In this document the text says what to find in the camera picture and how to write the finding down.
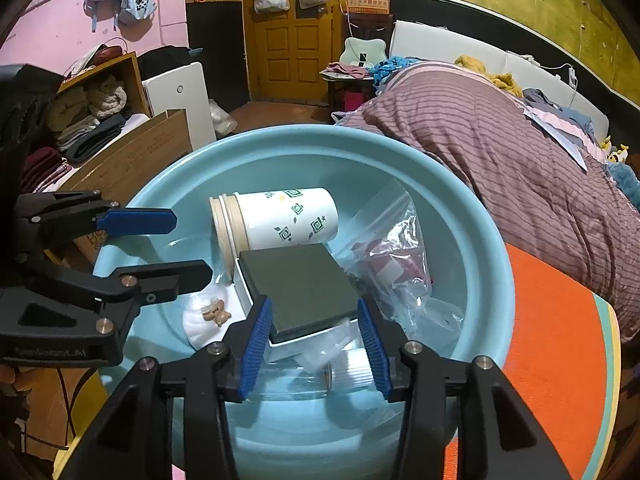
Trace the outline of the white folding board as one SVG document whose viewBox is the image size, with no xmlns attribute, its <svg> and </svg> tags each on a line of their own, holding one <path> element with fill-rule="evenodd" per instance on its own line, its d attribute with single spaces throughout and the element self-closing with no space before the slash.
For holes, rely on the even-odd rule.
<svg viewBox="0 0 640 480">
<path fill-rule="evenodd" d="M 183 65 L 142 81 L 154 116 L 166 110 L 184 110 L 192 148 L 197 150 L 217 140 L 210 116 L 203 66 Z"/>
</svg>

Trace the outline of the yellow cloth on bed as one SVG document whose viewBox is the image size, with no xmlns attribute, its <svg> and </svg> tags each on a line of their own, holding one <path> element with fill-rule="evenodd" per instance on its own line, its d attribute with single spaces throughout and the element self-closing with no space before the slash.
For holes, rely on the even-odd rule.
<svg viewBox="0 0 640 480">
<path fill-rule="evenodd" d="M 485 64 L 478 58 L 473 58 L 469 55 L 460 55 L 454 60 L 454 64 L 457 66 L 472 70 L 472 72 L 480 74 L 487 78 L 497 88 L 522 98 L 524 96 L 523 89 L 515 81 L 511 73 L 493 74 L 486 70 Z"/>
</svg>

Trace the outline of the wooden door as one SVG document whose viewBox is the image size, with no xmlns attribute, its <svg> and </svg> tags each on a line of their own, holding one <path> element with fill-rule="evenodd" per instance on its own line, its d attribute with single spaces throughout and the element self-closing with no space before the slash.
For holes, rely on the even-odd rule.
<svg viewBox="0 0 640 480">
<path fill-rule="evenodd" d="M 297 0 L 280 13 L 257 13 L 242 0 L 248 88 L 254 101 L 326 105 L 328 83 L 320 72 L 344 47 L 337 0 L 303 10 Z"/>
</svg>

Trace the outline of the wooden shelf with clothes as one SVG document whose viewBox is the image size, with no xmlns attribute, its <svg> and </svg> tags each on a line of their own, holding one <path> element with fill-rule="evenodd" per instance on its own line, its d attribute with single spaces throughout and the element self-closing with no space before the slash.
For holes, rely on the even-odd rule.
<svg viewBox="0 0 640 480">
<path fill-rule="evenodd" d="M 85 162 L 151 117 L 134 52 L 92 63 L 62 83 L 27 157 L 24 193 L 55 191 Z"/>
</svg>

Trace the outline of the white bed headboard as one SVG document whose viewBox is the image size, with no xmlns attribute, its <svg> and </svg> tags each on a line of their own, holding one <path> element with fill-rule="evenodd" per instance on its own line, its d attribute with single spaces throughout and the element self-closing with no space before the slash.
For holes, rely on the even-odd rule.
<svg viewBox="0 0 640 480">
<path fill-rule="evenodd" d="M 608 136 L 608 118 L 590 101 L 568 84 L 568 70 L 552 75 L 521 55 L 503 51 L 449 30 L 398 20 L 395 22 L 390 55 L 453 63 L 460 55 L 480 60 L 490 74 L 511 73 L 523 89 L 536 88 L 555 104 L 568 106 L 591 118 L 599 142 Z"/>
</svg>

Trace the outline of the blue fleece blanket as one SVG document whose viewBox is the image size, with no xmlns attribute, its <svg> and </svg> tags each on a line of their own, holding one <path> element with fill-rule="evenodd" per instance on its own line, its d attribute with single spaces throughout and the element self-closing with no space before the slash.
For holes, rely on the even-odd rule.
<svg viewBox="0 0 640 480">
<path fill-rule="evenodd" d="M 640 210 L 640 181 L 631 166 L 623 162 L 607 162 L 606 171 L 631 205 Z"/>
</svg>

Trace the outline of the cardboard box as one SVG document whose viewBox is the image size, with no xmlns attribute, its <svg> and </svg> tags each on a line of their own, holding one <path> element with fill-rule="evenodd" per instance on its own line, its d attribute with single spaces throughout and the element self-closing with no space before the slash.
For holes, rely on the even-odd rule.
<svg viewBox="0 0 640 480">
<path fill-rule="evenodd" d="M 122 206 L 157 174 L 192 151 L 184 110 L 166 110 L 122 134 L 76 169 L 60 190 L 99 191 Z"/>
</svg>

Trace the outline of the white plastic bag on floor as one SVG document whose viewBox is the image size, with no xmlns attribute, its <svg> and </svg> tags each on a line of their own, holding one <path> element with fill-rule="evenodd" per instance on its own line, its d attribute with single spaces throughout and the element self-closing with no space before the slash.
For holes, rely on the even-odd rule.
<svg viewBox="0 0 640 480">
<path fill-rule="evenodd" d="M 214 126 L 217 139 L 222 139 L 231 133 L 238 126 L 238 122 L 223 108 L 221 108 L 215 100 L 208 100 L 210 118 Z"/>
</svg>

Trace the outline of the white square gift box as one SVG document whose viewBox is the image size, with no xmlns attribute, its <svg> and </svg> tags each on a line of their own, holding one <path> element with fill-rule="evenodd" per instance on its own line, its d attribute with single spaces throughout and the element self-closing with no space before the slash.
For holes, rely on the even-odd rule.
<svg viewBox="0 0 640 480">
<path fill-rule="evenodd" d="M 233 284 L 245 313 L 258 296 L 272 302 L 268 363 L 306 356 L 321 366 L 356 337 L 358 292 L 322 244 L 241 252 Z"/>
</svg>

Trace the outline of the white round compact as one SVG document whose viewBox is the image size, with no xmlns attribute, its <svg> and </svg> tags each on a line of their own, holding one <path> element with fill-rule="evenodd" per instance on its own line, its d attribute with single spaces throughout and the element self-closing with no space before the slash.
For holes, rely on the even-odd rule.
<svg viewBox="0 0 640 480">
<path fill-rule="evenodd" d="M 195 349 L 221 341 L 228 328 L 246 319 L 232 284 L 212 283 L 183 300 L 182 328 Z"/>
</svg>

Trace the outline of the white paper on bed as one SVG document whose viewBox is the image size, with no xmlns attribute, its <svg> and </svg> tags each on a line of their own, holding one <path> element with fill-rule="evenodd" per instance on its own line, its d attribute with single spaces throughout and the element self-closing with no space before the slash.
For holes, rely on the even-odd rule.
<svg viewBox="0 0 640 480">
<path fill-rule="evenodd" d="M 559 132 L 552 125 L 549 125 L 548 122 L 544 122 L 529 110 L 523 110 L 523 115 L 527 117 L 544 134 L 550 136 L 551 139 L 555 140 L 555 142 L 559 144 L 559 146 L 564 151 L 567 152 L 567 155 L 570 156 L 570 158 L 573 159 L 580 168 L 582 168 L 583 172 L 588 171 L 588 167 L 584 159 L 582 158 L 582 154 L 580 154 L 580 151 L 578 150 L 578 146 L 576 144 L 568 140 L 562 132 Z"/>
</svg>

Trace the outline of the paper cups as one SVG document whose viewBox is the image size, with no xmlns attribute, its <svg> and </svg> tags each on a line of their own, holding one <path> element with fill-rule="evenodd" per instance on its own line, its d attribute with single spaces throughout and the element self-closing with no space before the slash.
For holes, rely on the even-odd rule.
<svg viewBox="0 0 640 480">
<path fill-rule="evenodd" d="M 229 278 L 241 252 L 325 243 L 338 230 L 337 206 L 325 188 L 221 194 L 209 206 Z"/>
</svg>

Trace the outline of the colourful palm leaf mat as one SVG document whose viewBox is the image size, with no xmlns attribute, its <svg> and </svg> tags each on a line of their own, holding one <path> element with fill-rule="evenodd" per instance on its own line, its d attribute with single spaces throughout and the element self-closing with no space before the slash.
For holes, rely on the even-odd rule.
<svg viewBox="0 0 640 480">
<path fill-rule="evenodd" d="M 514 246 L 515 321 L 506 377 L 575 479 L 597 478 L 620 394 L 620 329 L 588 288 Z"/>
</svg>

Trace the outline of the clear zip bag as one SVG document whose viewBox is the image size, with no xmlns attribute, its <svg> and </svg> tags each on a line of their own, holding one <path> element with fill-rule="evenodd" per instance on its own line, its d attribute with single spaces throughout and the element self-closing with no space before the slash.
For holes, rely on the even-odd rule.
<svg viewBox="0 0 640 480">
<path fill-rule="evenodd" d="M 358 292 L 372 296 L 408 338 L 441 354 L 454 348 L 464 313 L 433 295 L 416 205 L 397 181 L 341 224 L 329 250 Z"/>
</svg>

